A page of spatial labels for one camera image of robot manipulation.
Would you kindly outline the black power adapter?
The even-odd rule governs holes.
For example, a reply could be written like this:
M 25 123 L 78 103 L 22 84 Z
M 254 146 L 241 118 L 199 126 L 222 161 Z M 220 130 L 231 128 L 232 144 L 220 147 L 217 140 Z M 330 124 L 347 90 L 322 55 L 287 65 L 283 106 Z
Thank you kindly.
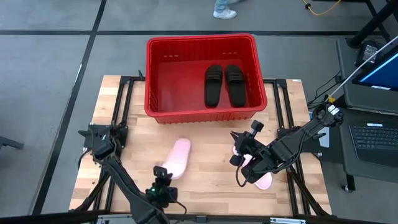
M 381 47 L 382 47 L 382 44 L 376 40 L 364 41 L 359 50 L 355 65 L 357 67 L 360 66 L 370 56 L 375 54 Z

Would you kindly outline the dark grey laptop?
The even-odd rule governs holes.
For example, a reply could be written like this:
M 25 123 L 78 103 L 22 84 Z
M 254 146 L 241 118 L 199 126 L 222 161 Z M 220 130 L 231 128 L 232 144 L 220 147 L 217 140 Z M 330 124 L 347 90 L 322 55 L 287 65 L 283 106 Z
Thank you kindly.
M 398 116 L 349 109 L 341 112 L 344 171 L 398 183 Z

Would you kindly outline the person's leg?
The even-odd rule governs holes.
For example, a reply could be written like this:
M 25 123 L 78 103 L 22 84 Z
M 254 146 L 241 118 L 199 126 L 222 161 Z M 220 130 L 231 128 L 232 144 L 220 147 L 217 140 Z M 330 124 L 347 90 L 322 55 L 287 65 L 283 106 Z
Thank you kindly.
M 241 1 L 243 0 L 216 0 L 214 11 L 224 11 L 230 4 L 236 4 Z

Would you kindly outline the person's shoe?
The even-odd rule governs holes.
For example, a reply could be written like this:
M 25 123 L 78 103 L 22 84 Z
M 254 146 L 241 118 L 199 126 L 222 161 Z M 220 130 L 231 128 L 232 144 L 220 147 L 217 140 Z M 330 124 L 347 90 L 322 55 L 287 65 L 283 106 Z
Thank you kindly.
M 228 8 L 213 12 L 213 17 L 217 19 L 234 19 L 236 16 L 237 12 Z

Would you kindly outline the grey desk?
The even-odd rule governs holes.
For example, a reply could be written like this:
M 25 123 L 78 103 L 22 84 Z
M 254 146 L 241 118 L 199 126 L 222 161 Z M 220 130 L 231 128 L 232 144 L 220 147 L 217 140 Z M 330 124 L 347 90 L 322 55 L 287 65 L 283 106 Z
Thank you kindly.
M 387 46 L 387 51 L 381 54 L 375 53 L 376 60 L 390 51 L 398 41 Z M 336 41 L 338 60 L 341 76 L 344 80 L 342 84 L 343 94 L 337 98 L 336 105 L 341 110 L 359 110 L 378 114 L 398 116 L 398 91 L 382 90 L 369 86 L 353 84 L 356 75 L 359 75 L 365 68 L 356 66 L 358 52 L 349 47 L 344 39 Z M 332 135 L 340 141 L 339 128 L 333 130 Z

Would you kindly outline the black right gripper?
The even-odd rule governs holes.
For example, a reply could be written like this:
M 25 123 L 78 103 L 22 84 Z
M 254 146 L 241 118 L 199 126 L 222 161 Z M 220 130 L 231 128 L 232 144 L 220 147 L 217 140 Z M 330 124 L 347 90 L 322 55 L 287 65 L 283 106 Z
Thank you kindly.
M 239 148 L 241 146 L 241 154 L 249 154 L 253 156 L 258 149 L 258 143 L 255 139 L 257 133 L 261 132 L 264 127 L 264 124 L 258 120 L 254 120 L 251 124 L 251 132 L 245 131 L 243 133 L 230 132 L 234 140 L 235 148 Z

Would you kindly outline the black slide sandal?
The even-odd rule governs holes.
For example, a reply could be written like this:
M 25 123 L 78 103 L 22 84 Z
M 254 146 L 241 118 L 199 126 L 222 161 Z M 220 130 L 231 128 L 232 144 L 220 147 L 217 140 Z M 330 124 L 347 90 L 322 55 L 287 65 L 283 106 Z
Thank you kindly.
M 221 65 L 211 65 L 205 72 L 205 105 L 218 106 L 221 86 L 223 83 L 223 68 Z
M 246 84 L 243 71 L 237 65 L 228 65 L 225 70 L 229 99 L 233 107 L 246 104 Z

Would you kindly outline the black chair foot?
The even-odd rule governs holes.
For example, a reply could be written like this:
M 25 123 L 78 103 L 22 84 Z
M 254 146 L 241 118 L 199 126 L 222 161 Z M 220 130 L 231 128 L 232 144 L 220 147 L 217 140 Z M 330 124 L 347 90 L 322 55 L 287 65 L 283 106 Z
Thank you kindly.
M 24 147 L 24 144 L 21 142 L 17 142 L 12 139 L 0 136 L 0 149 L 2 147 L 7 147 L 7 146 L 13 147 L 15 149 L 22 149 Z

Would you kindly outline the black frame crossbar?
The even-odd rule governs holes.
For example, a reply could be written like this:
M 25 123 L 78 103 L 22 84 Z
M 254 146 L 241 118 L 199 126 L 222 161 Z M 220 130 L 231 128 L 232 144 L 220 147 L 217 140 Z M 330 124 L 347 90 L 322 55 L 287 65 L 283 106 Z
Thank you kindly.
M 191 221 L 199 224 L 209 222 L 259 222 L 265 224 L 385 224 L 363 220 L 350 220 L 334 216 L 296 215 L 277 216 L 236 216 L 236 215 L 181 215 L 168 214 L 164 218 L 136 218 L 128 213 L 110 213 L 106 210 L 48 213 L 16 217 L 2 217 L 0 224 L 82 224 L 127 218 L 137 224 L 177 224 L 177 221 Z

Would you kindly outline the black stand leg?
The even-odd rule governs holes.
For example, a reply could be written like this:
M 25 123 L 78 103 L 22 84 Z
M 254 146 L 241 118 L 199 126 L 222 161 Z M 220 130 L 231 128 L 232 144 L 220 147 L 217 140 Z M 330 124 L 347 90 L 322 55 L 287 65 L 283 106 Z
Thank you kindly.
M 357 32 L 354 37 L 346 40 L 348 46 L 353 49 L 359 48 L 362 45 L 362 42 L 374 33 L 376 28 L 380 30 L 381 35 L 386 42 L 391 41 L 390 35 L 387 33 L 382 23 L 393 14 L 398 21 L 398 0 L 386 0 L 385 6 L 379 12 L 376 12 L 371 0 L 364 0 L 364 2 L 371 11 L 373 18 L 359 32 Z

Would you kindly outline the black aluminium frame rails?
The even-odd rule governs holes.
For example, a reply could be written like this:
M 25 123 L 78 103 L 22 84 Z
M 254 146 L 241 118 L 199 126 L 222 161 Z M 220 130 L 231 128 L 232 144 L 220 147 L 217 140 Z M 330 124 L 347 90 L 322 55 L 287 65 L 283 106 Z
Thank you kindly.
M 125 125 L 121 136 L 123 146 L 117 155 L 128 172 L 132 172 L 133 132 L 137 117 L 143 115 L 145 81 L 139 77 L 105 75 L 96 100 L 95 111 L 84 137 L 83 155 L 79 158 L 79 170 L 69 209 L 80 207 L 91 210 L 107 210 L 111 213 L 130 212 L 130 203 L 111 178 L 103 177 L 105 170 L 93 161 L 92 147 L 98 146 L 112 124 Z
M 265 85 L 268 106 L 265 110 L 266 126 L 262 142 L 269 143 L 277 137 L 277 128 L 302 126 L 310 121 L 303 85 L 300 80 L 277 80 Z M 330 201 L 326 191 L 322 164 L 316 154 L 303 152 L 294 168 L 321 208 L 331 213 Z M 315 211 L 306 205 L 306 200 L 299 192 L 298 186 L 285 173 L 272 176 L 272 185 L 260 191 L 262 198 L 251 211 L 261 215 L 292 216 L 292 202 L 297 204 L 297 211 L 313 215 Z

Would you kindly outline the black desk caster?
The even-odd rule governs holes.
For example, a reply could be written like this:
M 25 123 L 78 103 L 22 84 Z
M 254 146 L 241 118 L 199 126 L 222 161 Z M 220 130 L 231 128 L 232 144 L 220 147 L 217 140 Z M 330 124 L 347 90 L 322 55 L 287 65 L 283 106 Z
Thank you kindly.
M 345 192 L 354 192 L 356 190 L 354 177 L 352 175 L 346 174 L 346 185 L 342 185 L 341 188 Z

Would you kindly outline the monitor with blue screen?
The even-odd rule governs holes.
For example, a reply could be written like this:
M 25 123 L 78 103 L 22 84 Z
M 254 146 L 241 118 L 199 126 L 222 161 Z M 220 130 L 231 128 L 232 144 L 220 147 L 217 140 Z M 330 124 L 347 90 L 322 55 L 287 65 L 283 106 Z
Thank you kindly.
M 398 45 L 366 67 L 352 81 L 353 84 L 382 90 L 398 91 Z

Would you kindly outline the pink slide sandal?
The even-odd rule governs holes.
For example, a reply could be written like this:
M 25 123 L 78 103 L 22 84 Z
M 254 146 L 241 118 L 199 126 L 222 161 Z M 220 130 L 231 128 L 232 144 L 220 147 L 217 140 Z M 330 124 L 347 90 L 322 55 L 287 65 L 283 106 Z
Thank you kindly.
M 252 156 L 249 154 L 243 155 L 243 159 L 238 158 L 238 165 L 241 165 L 241 168 L 246 166 L 249 161 L 252 159 Z M 271 173 L 266 173 L 264 174 L 260 179 L 258 179 L 254 185 L 261 189 L 261 190 L 267 190 L 272 184 L 272 174 Z
M 184 174 L 187 168 L 190 150 L 191 141 L 189 139 L 180 138 L 176 140 L 167 159 L 162 164 L 162 167 L 166 168 L 169 174 L 172 174 L 171 179 L 179 179 Z

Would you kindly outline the red plastic bin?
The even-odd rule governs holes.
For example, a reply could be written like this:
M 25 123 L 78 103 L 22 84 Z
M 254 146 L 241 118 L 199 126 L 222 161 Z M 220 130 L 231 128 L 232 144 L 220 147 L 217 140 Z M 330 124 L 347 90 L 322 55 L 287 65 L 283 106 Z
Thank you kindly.
M 205 105 L 205 72 L 223 68 L 218 106 Z M 225 70 L 244 73 L 246 104 L 232 106 Z M 251 34 L 156 37 L 147 43 L 144 109 L 160 124 L 249 119 L 267 106 L 256 41 Z

